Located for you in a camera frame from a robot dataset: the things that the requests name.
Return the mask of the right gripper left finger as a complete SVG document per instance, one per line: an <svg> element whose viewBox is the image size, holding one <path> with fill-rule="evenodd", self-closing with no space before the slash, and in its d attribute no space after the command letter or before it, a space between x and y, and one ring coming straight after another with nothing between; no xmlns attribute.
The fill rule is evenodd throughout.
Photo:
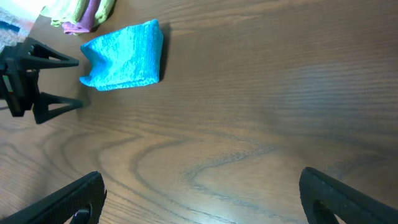
<svg viewBox="0 0 398 224"><path fill-rule="evenodd" d="M106 199L102 175L90 172L36 203L4 218L2 224L98 224Z"/></svg>

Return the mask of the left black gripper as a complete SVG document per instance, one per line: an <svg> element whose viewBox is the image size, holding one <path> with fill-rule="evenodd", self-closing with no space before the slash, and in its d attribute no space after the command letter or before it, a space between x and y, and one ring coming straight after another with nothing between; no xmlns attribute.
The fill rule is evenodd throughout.
<svg viewBox="0 0 398 224"><path fill-rule="evenodd" d="M6 46L1 52L1 99L6 101L13 117L23 117L25 111L31 110L33 105L32 111L37 124L82 108L81 100L44 92L34 100L38 89L38 70L78 65L79 60L57 52L30 37L23 43Z"/></svg>

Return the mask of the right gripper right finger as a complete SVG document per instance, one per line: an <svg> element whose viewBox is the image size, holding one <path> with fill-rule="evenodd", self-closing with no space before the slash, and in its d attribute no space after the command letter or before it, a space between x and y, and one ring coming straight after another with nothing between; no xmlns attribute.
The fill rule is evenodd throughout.
<svg viewBox="0 0 398 224"><path fill-rule="evenodd" d="M307 221L315 223L397 223L397 210L312 167L299 180Z"/></svg>

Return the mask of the blue microfiber cloth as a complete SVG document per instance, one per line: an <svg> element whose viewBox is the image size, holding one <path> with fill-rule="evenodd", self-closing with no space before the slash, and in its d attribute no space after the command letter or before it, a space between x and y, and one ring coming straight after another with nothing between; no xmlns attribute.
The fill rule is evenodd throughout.
<svg viewBox="0 0 398 224"><path fill-rule="evenodd" d="M80 47L91 63L80 82L98 91L158 83L163 41L156 19L101 35Z"/></svg>

